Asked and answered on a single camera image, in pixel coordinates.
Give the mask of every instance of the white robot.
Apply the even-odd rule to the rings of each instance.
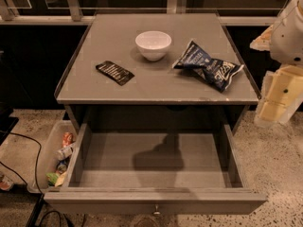
[[[250,47],[269,50],[272,59],[281,62],[275,73],[264,77],[255,123],[285,124],[303,101],[303,0],[292,0]]]

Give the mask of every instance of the ceramic bowl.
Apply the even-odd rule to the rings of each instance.
[[[135,43],[143,57],[149,61],[158,61],[168,53],[171,37],[161,31],[147,31],[139,34]]]

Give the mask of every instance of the trash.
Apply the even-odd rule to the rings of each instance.
[[[57,170],[56,173],[59,174],[63,174],[68,168],[68,163],[63,160],[63,161],[59,161],[59,163],[57,164]]]
[[[220,59],[212,59],[199,45],[191,41],[187,50],[172,66],[175,69],[192,69],[208,84],[212,84],[219,92],[223,92],[231,84],[244,65]]]
[[[62,147],[67,147],[73,142],[73,133],[71,132],[65,132],[63,135],[63,140],[62,140]]]
[[[96,65],[97,71],[114,80],[120,86],[123,86],[130,79],[134,77],[134,74],[125,68],[111,62],[105,61],[101,64]]]
[[[13,185],[13,181],[0,171],[0,189],[10,191]]]
[[[60,175],[58,173],[46,173],[48,185],[54,186],[56,184],[59,176]]]
[[[74,150],[75,143],[72,143],[64,148],[60,148],[57,150],[56,155],[59,161],[66,159],[71,156]]]
[[[57,179],[57,181],[55,183],[55,186],[61,186],[64,182],[65,176],[66,176],[66,171],[59,176],[59,178]]]

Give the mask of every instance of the terrazzo floor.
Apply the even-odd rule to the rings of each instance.
[[[64,111],[15,110],[19,118],[13,132],[33,137],[43,145],[53,125]],[[303,226],[303,113],[297,112],[287,125],[261,129],[253,124],[254,112],[244,116],[235,135],[239,162],[248,186],[267,195],[268,201],[250,215],[174,215],[174,216],[113,216],[67,215],[74,226],[135,227],[143,218],[153,220],[158,227],[204,226]],[[0,147],[0,161],[17,171],[27,182],[33,177],[38,145],[30,140],[10,135]],[[22,180],[13,172],[3,171],[15,183]],[[0,226],[26,226],[36,195],[0,192]],[[52,210],[45,205],[42,215]],[[60,226],[58,216],[49,215],[42,226]]]

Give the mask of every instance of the plastic bin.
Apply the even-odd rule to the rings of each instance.
[[[58,164],[56,151],[62,147],[62,138],[65,132],[74,134],[73,141],[77,140],[76,131],[69,120],[58,121],[48,136],[47,142],[42,146],[37,165],[37,181],[42,192],[49,190],[46,173],[55,172]],[[30,193],[40,193],[36,181],[35,173],[32,174],[32,180],[27,185]]]

